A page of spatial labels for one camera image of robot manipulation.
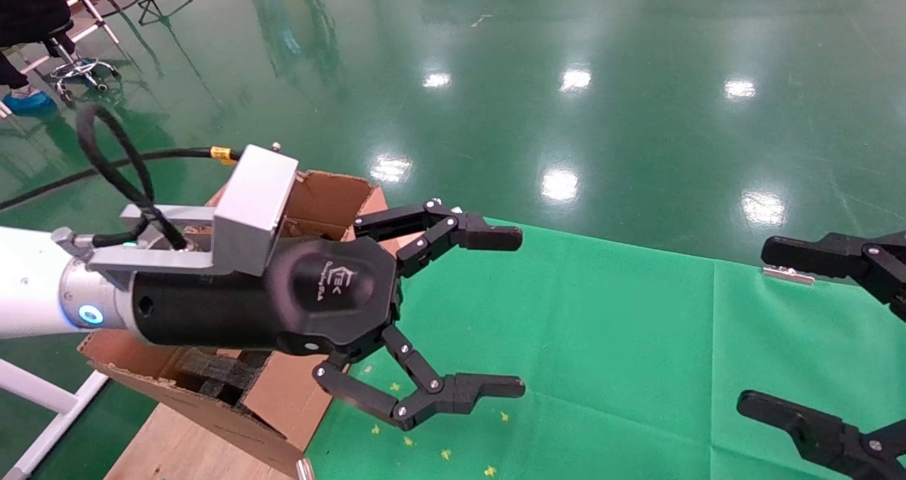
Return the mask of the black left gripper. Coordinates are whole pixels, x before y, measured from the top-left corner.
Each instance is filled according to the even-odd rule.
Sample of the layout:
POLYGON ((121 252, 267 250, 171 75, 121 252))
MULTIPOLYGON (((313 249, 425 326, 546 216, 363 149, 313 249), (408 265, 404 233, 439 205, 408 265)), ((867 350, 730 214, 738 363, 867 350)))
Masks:
POLYGON ((138 273, 136 329, 149 343, 363 357, 398 318, 397 261, 378 242, 282 239, 262 275, 138 273))

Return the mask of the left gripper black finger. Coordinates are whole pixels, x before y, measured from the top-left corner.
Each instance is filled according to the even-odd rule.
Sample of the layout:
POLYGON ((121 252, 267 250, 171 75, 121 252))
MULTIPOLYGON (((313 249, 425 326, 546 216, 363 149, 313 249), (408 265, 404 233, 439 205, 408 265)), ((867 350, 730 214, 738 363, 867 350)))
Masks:
POLYGON ((517 251, 523 229, 495 226, 478 213, 449 208, 440 199, 394 207, 354 219, 354 234, 379 242, 414 236, 396 251, 396 273, 410 278, 431 261, 460 247, 477 251, 517 251))
POLYGON ((456 373, 440 376, 395 326, 386 326, 378 341, 405 371, 416 389, 398 400, 343 371, 350 358, 331 352, 314 368, 314 380, 325 393, 386 424, 410 431, 437 413, 471 413, 482 397, 524 396, 520 377, 456 373))

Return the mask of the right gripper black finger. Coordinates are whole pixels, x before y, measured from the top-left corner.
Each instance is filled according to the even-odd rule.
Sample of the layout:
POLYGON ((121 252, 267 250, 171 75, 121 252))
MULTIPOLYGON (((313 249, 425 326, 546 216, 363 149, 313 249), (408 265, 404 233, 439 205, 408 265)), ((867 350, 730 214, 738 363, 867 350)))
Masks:
POLYGON ((831 279, 852 279, 905 321, 905 232, 876 238, 826 234, 818 241, 768 238, 761 250, 768 265, 831 279))
POLYGON ((735 408, 745 418, 786 432, 800 457, 851 479, 904 479, 905 421, 870 433, 807 406, 745 390, 735 408))

